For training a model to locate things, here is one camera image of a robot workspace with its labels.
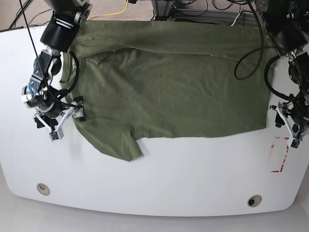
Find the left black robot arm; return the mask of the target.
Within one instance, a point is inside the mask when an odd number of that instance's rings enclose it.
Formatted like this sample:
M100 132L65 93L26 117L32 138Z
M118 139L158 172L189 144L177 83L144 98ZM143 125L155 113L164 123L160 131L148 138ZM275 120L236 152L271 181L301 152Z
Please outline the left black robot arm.
M309 54L304 47L309 43L309 2L307 0L256 0L256 10L278 55L266 65L264 81L277 97L284 99L272 106L276 127L286 126L291 146L298 147L309 133ZM268 81L268 70L282 57L289 59L289 77L299 87L299 93L286 96L276 91Z

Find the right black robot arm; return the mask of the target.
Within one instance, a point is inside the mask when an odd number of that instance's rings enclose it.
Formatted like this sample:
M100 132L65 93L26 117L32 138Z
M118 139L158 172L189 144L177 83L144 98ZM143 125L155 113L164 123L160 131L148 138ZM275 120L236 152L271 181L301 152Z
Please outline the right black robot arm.
M80 73L80 63L70 47L82 25L88 18L92 5L87 0L48 0L53 14L43 35L44 49L36 55L33 73L22 89L22 101L28 108L34 108L37 128L46 127L52 140L61 139L62 125L69 116L84 118L83 98L77 97L71 103L62 99L75 88ZM61 53L73 59L76 67L73 83L67 89L57 90L51 86L54 75L62 67Z

